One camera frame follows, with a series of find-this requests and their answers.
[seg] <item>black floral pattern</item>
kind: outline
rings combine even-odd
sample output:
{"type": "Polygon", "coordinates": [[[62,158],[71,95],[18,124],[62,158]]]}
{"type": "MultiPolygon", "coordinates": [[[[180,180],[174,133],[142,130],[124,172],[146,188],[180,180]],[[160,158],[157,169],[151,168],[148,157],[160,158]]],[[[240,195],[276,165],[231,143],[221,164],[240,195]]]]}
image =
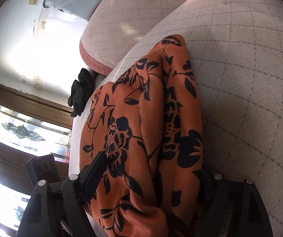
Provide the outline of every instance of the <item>black floral pattern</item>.
{"type": "Polygon", "coordinates": [[[174,143],[179,144],[179,154],[177,163],[181,168],[192,167],[199,161],[200,155],[196,147],[201,147],[203,144],[203,138],[196,130],[189,130],[188,136],[181,136],[181,132],[177,132],[174,136],[174,143]]]}
{"type": "Polygon", "coordinates": [[[109,236],[132,232],[156,236],[138,232],[137,226],[145,224],[155,233],[151,223],[134,224],[135,218],[152,218],[149,210],[141,209],[152,206],[165,212],[161,219],[155,218],[166,224],[158,228],[166,226],[169,236],[187,236],[194,216],[188,204],[196,202],[190,197],[193,188],[199,188],[203,148],[200,120],[186,118],[199,109],[196,88],[185,41],[173,35],[136,61],[116,83],[93,94],[81,137],[80,164],[90,163],[99,151],[105,151],[108,163],[85,210],[109,236]]]}
{"type": "Polygon", "coordinates": [[[109,173],[113,178],[116,178],[124,175],[127,150],[133,133],[128,124],[128,119],[125,117],[119,119],[112,117],[108,124],[109,131],[104,138],[104,148],[108,156],[109,173]]]}

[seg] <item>pink fabric trim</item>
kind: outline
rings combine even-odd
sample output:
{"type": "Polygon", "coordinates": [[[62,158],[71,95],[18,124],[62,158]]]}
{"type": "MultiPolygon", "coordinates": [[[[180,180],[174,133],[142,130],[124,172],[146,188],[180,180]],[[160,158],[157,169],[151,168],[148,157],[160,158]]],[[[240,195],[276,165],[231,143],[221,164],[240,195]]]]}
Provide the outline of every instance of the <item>pink fabric trim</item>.
{"type": "Polygon", "coordinates": [[[105,64],[97,61],[95,58],[89,55],[85,50],[85,48],[83,47],[81,40],[80,40],[80,54],[85,64],[87,64],[87,66],[90,69],[94,70],[95,72],[98,72],[101,75],[107,76],[113,70],[109,66],[106,66],[105,64]]]}

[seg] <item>white wall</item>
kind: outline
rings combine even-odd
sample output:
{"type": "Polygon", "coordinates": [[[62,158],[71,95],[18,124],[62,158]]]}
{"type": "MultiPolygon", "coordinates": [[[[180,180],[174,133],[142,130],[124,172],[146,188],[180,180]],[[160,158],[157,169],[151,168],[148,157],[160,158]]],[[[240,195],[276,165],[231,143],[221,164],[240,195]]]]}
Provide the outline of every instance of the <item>white wall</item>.
{"type": "MultiPolygon", "coordinates": [[[[73,80],[86,67],[79,53],[81,30],[72,32],[66,43],[51,40],[46,47],[40,45],[35,34],[43,0],[36,6],[28,2],[6,1],[0,8],[0,84],[66,105],[73,80]]],[[[68,25],[59,26],[64,32],[68,25]]]]}

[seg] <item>orange floral cloth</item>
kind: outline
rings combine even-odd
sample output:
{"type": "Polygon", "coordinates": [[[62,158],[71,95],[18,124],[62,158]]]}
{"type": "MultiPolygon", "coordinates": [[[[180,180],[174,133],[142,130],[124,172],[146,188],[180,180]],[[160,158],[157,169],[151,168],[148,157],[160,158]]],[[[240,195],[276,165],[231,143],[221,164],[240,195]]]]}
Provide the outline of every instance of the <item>orange floral cloth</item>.
{"type": "Polygon", "coordinates": [[[201,110],[185,41],[162,39],[92,96],[80,169],[107,169],[86,211],[109,236],[187,236],[203,161],[201,110]]]}

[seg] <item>black clothing item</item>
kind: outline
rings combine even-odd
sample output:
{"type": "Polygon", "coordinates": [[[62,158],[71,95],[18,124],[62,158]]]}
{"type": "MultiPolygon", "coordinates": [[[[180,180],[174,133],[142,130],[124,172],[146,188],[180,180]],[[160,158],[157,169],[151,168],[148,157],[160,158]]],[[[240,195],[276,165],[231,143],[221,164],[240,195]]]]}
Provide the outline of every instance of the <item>black clothing item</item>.
{"type": "Polygon", "coordinates": [[[71,116],[80,116],[86,107],[86,103],[94,92],[95,78],[98,76],[93,70],[81,69],[78,75],[79,81],[75,80],[71,87],[71,96],[68,105],[73,106],[71,116]]]}

